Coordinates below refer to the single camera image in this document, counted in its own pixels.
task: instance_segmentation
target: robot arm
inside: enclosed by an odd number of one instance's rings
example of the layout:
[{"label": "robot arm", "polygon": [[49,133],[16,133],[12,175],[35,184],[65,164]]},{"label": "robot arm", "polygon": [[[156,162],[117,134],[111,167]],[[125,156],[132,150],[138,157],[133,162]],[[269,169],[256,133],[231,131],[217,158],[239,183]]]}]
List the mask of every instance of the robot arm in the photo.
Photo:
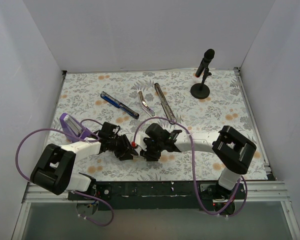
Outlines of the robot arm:
[{"label": "robot arm", "polygon": [[[169,133],[153,123],[145,134],[149,137],[140,134],[135,143],[142,148],[140,155],[147,161],[158,161],[163,150],[187,152],[192,148],[189,135],[181,130]],[[218,185],[231,191],[240,176],[247,173],[256,145],[231,126],[223,126],[219,132],[194,133],[191,136],[195,151],[215,153],[224,163]]]},{"label": "robot arm", "polygon": [[[161,152],[186,152],[191,150],[189,135],[182,130],[168,132],[157,123],[151,124],[145,133],[139,133],[133,146],[127,136],[118,135],[118,126],[105,122],[97,132],[99,142],[92,135],[68,145],[57,146],[49,144],[37,162],[30,179],[33,183],[59,195],[64,191],[80,191],[88,195],[93,193],[96,180],[82,173],[72,173],[76,161],[105,151],[114,152],[119,160],[130,160],[137,156],[139,146],[140,156],[147,161],[158,161]],[[216,153],[225,164],[218,180],[218,185],[231,191],[240,178],[246,174],[256,151],[256,145],[230,126],[224,126],[219,132],[194,133],[191,135],[194,150]]]}]

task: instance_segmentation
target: floral tablecloth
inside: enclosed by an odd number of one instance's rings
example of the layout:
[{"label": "floral tablecloth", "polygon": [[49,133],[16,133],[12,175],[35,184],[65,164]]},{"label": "floral tablecloth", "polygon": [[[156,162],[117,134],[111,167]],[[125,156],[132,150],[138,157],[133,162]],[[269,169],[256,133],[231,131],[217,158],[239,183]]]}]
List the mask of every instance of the floral tablecloth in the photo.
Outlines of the floral tablecloth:
[{"label": "floral tablecloth", "polygon": [[[161,72],[118,72],[67,74],[57,105],[52,127],[61,129],[59,117],[68,113],[77,120],[95,119],[121,126],[121,134],[130,139],[136,127],[149,116],[142,110],[138,91],[142,90],[148,105],[157,116],[165,117],[160,99],[154,89],[159,83],[174,112],[177,122],[186,126],[191,133],[214,132],[230,125],[256,142],[252,122],[235,73],[231,70],[214,70],[206,84],[210,96],[195,99],[190,94],[193,84],[200,78],[194,71]],[[121,109],[115,108],[102,98],[101,91],[123,102],[140,114],[134,119]],[[175,127],[164,120],[151,120],[143,125],[145,131],[151,123],[159,123],[168,131]],[[84,123],[92,131],[100,128],[93,122]],[[51,132],[48,143],[69,144],[64,135]],[[225,167],[213,153],[196,152],[196,176],[198,180],[217,180]],[[245,177],[248,180],[266,180],[267,175],[260,148],[258,147]],[[137,156],[133,160],[118,160],[112,152],[92,155],[75,163],[75,172],[86,173],[97,181],[190,181],[192,176],[191,152],[162,152],[158,162],[147,162]]]}]

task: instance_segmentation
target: glass panel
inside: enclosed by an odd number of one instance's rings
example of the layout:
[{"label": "glass panel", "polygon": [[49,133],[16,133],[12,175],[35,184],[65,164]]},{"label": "glass panel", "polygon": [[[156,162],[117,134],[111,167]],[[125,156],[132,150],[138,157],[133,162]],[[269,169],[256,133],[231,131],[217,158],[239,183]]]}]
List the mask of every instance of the glass panel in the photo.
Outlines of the glass panel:
[{"label": "glass panel", "polygon": [[[110,211],[95,220],[108,221]],[[228,220],[197,209],[115,210],[112,224],[95,226],[78,218],[75,203],[32,203],[24,240],[204,240],[292,239],[280,202],[247,202],[242,212]]]}]

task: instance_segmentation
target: microphone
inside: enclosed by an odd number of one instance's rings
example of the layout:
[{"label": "microphone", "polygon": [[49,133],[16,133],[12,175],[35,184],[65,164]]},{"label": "microphone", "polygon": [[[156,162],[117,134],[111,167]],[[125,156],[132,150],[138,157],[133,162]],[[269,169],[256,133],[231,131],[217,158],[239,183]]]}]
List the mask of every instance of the microphone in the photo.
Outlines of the microphone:
[{"label": "microphone", "polygon": [[204,71],[204,69],[208,68],[209,63],[211,63],[212,59],[215,57],[215,50],[209,49],[204,53],[203,59],[198,67],[195,76],[199,78]]}]

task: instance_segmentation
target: white wall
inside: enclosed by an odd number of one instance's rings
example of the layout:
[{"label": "white wall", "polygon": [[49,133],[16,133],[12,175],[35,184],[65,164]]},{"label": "white wall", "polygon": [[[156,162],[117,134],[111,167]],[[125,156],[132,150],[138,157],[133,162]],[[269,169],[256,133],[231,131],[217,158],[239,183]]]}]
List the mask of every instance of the white wall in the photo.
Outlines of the white wall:
[{"label": "white wall", "polygon": [[62,70],[233,69],[275,0],[23,0]]},{"label": "white wall", "polygon": [[276,0],[242,65],[243,84],[275,175],[300,227],[300,0]]},{"label": "white wall", "polygon": [[[49,126],[61,74],[22,0],[0,0],[0,240],[12,237],[27,184],[15,167],[17,146]],[[39,136],[21,150],[28,176],[43,149]]]}]

